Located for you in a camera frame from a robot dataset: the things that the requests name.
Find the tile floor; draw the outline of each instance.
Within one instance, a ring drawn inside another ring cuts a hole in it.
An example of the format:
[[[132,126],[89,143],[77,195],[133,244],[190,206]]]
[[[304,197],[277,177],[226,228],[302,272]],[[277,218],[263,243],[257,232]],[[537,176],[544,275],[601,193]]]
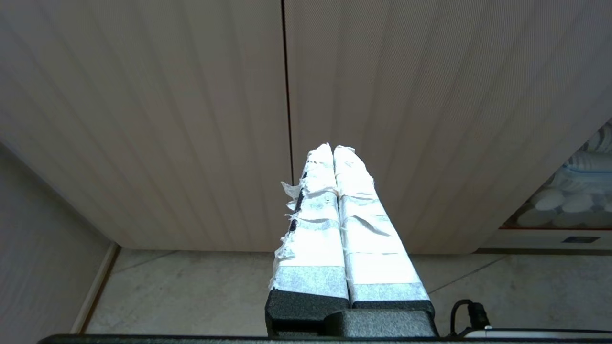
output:
[[[495,327],[612,329],[612,256],[412,256],[449,331],[470,298]],[[266,335],[271,253],[122,250],[93,314],[92,334]],[[467,324],[464,309],[457,328]]]

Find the black cable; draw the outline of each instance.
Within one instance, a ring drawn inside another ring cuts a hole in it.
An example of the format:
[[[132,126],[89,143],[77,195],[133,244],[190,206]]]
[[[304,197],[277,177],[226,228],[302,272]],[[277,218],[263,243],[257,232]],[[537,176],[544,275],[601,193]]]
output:
[[[450,334],[449,336],[457,335],[457,333],[455,332],[455,315],[457,314],[457,309],[459,309],[459,307],[461,307],[462,305],[471,305],[471,304],[473,304],[472,300],[468,300],[468,299],[463,299],[463,300],[459,300],[455,302],[455,305],[453,306],[452,310],[450,310]]]

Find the white wall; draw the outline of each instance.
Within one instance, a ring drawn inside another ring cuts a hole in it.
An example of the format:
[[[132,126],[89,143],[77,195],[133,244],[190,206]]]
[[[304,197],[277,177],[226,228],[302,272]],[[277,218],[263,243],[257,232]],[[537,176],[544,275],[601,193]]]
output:
[[[70,332],[110,244],[0,145],[0,343]]]

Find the cabinet door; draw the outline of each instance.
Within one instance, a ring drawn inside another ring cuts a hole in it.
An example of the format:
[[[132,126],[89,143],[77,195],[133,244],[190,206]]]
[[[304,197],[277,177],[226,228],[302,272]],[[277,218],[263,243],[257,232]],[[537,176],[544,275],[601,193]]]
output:
[[[278,1],[9,1],[0,137],[124,247],[270,251],[291,178]]]
[[[469,253],[611,116],[609,1],[285,1],[294,166],[356,148],[413,253]]]

